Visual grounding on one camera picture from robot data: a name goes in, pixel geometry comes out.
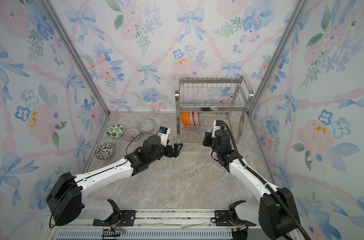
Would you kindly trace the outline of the pink purple bowl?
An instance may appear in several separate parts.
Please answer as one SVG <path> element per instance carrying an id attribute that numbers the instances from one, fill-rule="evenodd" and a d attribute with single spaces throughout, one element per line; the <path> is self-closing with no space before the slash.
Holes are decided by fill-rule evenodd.
<path id="1" fill-rule="evenodd" d="M 189 126 L 195 126 L 194 123 L 194 117 L 193 117 L 193 113 L 192 112 L 188 112 L 188 120 L 189 120 Z"/>

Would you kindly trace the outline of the green geometric pattern bowl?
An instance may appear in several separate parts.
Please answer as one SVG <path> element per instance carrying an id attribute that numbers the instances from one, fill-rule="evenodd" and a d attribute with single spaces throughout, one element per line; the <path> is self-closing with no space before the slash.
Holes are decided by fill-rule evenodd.
<path id="1" fill-rule="evenodd" d="M 150 133 L 153 131 L 155 123 L 151 119 L 144 119 L 138 123 L 138 130 L 140 133 Z"/>

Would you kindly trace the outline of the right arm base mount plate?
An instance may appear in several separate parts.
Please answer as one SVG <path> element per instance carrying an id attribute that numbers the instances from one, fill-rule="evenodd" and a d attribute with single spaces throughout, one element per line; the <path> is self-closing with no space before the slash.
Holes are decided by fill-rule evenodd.
<path id="1" fill-rule="evenodd" d="M 215 210 L 214 214 L 215 214 L 215 216 L 211 219 L 211 223 L 215 224 L 217 227 L 240 228 L 245 225 L 248 225 L 249 227 L 256 226 L 256 224 L 248 222 L 248 221 L 232 219 L 228 210 Z"/>

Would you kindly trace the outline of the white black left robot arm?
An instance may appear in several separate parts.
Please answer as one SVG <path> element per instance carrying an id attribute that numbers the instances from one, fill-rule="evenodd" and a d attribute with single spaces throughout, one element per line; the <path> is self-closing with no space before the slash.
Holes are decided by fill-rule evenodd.
<path id="1" fill-rule="evenodd" d="M 163 157 L 177 158 L 183 144 L 169 145 L 166 135 L 150 136 L 119 161 L 85 174 L 62 174 L 46 198 L 51 216 L 49 227 L 59 227 L 77 219 L 94 219 L 97 224 L 117 227 L 122 219 L 118 205 L 112 199 L 89 199 L 96 190 L 118 180 L 132 177 L 148 169 Z"/>

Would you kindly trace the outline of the orange white bowl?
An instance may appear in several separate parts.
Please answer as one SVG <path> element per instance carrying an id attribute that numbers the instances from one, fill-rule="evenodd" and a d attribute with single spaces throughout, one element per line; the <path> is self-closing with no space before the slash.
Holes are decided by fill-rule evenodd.
<path id="1" fill-rule="evenodd" d="M 188 112 L 183 112 L 181 114 L 181 123 L 185 126 L 190 126 L 190 122 L 189 122 L 189 115 Z"/>

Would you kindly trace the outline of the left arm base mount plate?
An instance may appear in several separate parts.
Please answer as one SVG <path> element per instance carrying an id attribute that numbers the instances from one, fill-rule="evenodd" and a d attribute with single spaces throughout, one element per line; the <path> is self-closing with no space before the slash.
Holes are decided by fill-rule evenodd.
<path id="1" fill-rule="evenodd" d="M 113 212 L 106 220 L 94 219 L 94 227 L 133 227 L 136 218 L 135 210 L 121 210 Z"/>

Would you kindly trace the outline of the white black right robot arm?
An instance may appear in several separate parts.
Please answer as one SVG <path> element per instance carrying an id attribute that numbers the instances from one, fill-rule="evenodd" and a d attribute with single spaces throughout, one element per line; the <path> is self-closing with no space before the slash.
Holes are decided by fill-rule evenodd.
<path id="1" fill-rule="evenodd" d="M 244 200 L 230 204 L 226 217 L 219 221 L 230 222 L 240 229 L 250 224 L 258 225 L 271 240 L 276 240 L 298 229 L 301 222 L 292 192 L 279 188 L 258 174 L 232 146 L 227 129 L 212 129 L 205 133 L 203 145 L 210 147 L 217 155 L 218 163 L 237 177 L 258 200 L 250 205 Z"/>

